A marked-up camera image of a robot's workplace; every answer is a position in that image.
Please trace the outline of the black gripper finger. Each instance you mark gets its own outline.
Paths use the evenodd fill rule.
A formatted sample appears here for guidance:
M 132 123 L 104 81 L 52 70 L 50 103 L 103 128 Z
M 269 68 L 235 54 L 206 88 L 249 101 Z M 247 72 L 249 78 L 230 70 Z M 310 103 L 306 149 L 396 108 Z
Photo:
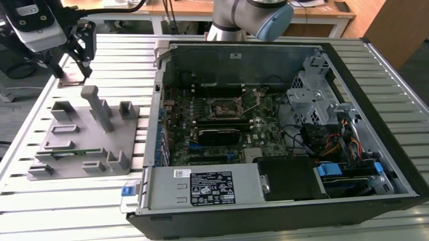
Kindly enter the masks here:
M 64 77 L 63 68 L 59 62 L 54 59 L 52 50 L 32 53 L 32 61 L 43 68 L 48 69 L 56 78 Z
M 92 73 L 90 63 L 96 53 L 96 24 L 92 21 L 82 21 L 71 29 L 66 53 L 75 60 L 84 78 Z

